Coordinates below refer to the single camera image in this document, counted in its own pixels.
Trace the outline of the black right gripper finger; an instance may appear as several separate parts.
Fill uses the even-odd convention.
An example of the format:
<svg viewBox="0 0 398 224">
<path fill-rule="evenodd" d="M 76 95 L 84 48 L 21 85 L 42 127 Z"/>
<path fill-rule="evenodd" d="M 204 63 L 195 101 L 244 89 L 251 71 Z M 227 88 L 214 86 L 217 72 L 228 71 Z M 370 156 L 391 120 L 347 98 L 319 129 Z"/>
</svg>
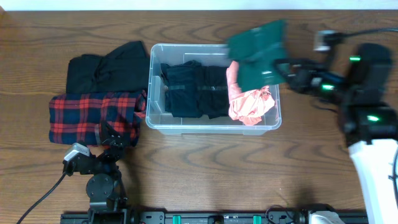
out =
<svg viewBox="0 0 398 224">
<path fill-rule="evenodd" d="M 307 58 L 280 58 L 273 61 L 273 67 L 279 69 L 283 64 L 296 66 L 300 68 L 316 68 L 317 63 Z"/>
<path fill-rule="evenodd" d="M 293 67 L 276 67 L 275 70 L 284 79 L 291 90 L 300 89 L 299 76 Z"/>
</svg>

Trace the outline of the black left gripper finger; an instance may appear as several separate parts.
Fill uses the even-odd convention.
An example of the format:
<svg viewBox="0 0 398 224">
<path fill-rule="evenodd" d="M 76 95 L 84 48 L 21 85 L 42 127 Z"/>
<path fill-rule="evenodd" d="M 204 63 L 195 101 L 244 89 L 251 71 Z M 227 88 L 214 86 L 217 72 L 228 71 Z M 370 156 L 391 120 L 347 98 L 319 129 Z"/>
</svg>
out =
<svg viewBox="0 0 398 224">
<path fill-rule="evenodd" d="M 124 147 L 122 136 L 106 121 L 104 122 L 104 145 Z"/>
<path fill-rule="evenodd" d="M 100 123 L 95 126 L 95 138 L 97 145 L 105 146 L 107 143 L 107 127 L 106 123 Z"/>
</svg>

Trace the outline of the red navy plaid shirt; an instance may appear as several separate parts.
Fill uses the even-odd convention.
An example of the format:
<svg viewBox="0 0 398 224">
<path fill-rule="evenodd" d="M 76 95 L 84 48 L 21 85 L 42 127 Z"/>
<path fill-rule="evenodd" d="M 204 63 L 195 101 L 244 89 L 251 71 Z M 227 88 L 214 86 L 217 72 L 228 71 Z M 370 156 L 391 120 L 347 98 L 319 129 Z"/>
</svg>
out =
<svg viewBox="0 0 398 224">
<path fill-rule="evenodd" d="M 146 116 L 146 106 L 144 90 L 55 96 L 49 102 L 49 140 L 68 145 L 83 141 L 97 146 L 101 122 L 105 121 L 135 146 L 141 121 Z"/>
</svg>

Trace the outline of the dark green garment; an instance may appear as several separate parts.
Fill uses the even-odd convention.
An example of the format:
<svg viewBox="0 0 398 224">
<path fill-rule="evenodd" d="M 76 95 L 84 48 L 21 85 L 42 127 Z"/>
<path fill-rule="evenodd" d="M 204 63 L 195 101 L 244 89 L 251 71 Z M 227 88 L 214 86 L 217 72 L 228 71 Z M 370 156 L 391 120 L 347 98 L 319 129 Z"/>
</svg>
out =
<svg viewBox="0 0 398 224">
<path fill-rule="evenodd" d="M 278 20 L 236 34 L 227 40 L 228 57 L 238 62 L 237 83 L 242 91 L 285 82 L 273 62 L 287 58 L 285 21 Z"/>
</svg>

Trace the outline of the pink t-shirt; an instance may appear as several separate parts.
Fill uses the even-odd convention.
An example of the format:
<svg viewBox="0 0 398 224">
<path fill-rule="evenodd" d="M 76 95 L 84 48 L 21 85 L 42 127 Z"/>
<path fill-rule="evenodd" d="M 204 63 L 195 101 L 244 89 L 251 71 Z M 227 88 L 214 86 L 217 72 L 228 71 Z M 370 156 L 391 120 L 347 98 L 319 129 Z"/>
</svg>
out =
<svg viewBox="0 0 398 224">
<path fill-rule="evenodd" d="M 239 63 L 232 61 L 226 70 L 228 114 L 232 120 L 239 120 L 246 126 L 254 126 L 275 106 L 275 100 L 268 85 L 261 89 L 243 92 L 237 83 L 238 69 Z"/>
</svg>

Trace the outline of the black shirt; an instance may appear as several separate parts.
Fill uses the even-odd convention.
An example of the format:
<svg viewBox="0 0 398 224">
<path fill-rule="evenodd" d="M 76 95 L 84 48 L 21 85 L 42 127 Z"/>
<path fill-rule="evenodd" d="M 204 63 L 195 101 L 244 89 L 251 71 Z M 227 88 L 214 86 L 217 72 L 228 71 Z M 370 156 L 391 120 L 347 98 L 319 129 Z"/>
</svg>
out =
<svg viewBox="0 0 398 224">
<path fill-rule="evenodd" d="M 150 57 L 141 41 L 132 41 L 101 56 L 83 54 L 69 61 L 66 92 L 135 92 L 147 90 Z"/>
</svg>

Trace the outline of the black garment with tape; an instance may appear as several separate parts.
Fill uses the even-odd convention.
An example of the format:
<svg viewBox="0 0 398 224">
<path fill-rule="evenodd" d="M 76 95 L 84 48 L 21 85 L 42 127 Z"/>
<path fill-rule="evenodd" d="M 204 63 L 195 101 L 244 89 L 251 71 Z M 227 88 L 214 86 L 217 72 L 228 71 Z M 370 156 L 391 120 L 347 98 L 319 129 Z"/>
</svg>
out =
<svg viewBox="0 0 398 224">
<path fill-rule="evenodd" d="M 227 67 L 203 66 L 197 78 L 198 108 L 210 119 L 228 116 L 226 69 Z"/>
</svg>

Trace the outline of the dark navy garment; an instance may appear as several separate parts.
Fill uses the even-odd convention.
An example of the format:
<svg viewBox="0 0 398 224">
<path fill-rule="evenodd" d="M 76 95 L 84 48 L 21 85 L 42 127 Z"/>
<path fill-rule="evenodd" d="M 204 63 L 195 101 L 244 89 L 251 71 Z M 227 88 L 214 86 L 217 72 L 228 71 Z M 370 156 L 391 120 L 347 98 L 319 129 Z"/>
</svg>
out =
<svg viewBox="0 0 398 224">
<path fill-rule="evenodd" d="M 165 79 L 165 110 L 173 117 L 200 118 L 203 113 L 198 108 L 196 94 L 197 76 L 201 72 L 201 63 L 191 60 L 180 65 L 161 64 Z"/>
</svg>

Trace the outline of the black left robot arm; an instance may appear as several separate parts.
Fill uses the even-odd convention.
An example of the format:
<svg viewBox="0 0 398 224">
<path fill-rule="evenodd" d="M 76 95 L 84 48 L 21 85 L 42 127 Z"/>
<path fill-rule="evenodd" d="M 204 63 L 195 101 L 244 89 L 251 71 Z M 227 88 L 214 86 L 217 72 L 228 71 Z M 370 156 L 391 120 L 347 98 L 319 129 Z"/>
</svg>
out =
<svg viewBox="0 0 398 224">
<path fill-rule="evenodd" d="M 81 175 L 92 175 L 86 185 L 86 194 L 90 198 L 87 222 L 127 223 L 127 195 L 116 163 L 125 156 L 125 147 L 129 143 L 105 121 L 100 124 L 99 140 L 106 149 L 99 156 L 78 156 L 73 166 L 73 170 Z"/>
</svg>

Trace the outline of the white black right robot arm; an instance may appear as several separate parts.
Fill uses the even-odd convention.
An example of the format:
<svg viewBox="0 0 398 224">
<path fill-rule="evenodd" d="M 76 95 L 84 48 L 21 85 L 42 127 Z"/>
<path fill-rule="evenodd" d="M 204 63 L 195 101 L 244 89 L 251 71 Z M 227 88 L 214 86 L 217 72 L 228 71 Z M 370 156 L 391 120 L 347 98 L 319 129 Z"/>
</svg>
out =
<svg viewBox="0 0 398 224">
<path fill-rule="evenodd" d="M 276 59 L 273 66 L 292 91 L 336 105 L 369 223 L 397 223 L 397 111 L 382 100 L 392 54 L 366 43 L 350 62 L 345 77 L 309 59 Z"/>
</svg>

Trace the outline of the clear plastic storage container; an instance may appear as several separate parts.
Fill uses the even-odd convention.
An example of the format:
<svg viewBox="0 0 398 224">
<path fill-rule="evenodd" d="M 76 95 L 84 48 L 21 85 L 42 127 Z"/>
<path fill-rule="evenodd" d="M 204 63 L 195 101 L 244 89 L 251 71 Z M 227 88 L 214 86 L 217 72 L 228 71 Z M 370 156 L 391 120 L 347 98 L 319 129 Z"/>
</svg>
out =
<svg viewBox="0 0 398 224">
<path fill-rule="evenodd" d="M 280 91 L 278 85 L 270 86 L 275 106 L 254 126 L 246 126 L 229 116 L 209 119 L 178 118 L 165 110 L 165 79 L 161 65 L 180 65 L 196 60 L 202 65 L 228 67 L 228 49 L 225 44 L 155 44 L 150 51 L 149 84 L 147 94 L 146 125 L 162 134 L 243 134 L 260 136 L 278 129 L 282 124 Z"/>
</svg>

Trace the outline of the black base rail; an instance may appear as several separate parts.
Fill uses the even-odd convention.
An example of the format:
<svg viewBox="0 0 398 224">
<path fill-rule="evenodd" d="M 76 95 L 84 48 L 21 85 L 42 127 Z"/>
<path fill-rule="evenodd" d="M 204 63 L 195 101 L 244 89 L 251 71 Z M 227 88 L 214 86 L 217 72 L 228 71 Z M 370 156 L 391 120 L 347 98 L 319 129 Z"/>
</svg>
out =
<svg viewBox="0 0 398 224">
<path fill-rule="evenodd" d="M 122 212 L 104 214 L 65 213 L 61 224 L 125 223 L 125 224 L 239 224 L 239 223 L 309 223 L 307 211 L 283 212 L 270 210 L 264 213 L 170 213 L 151 211 L 130 214 Z"/>
</svg>

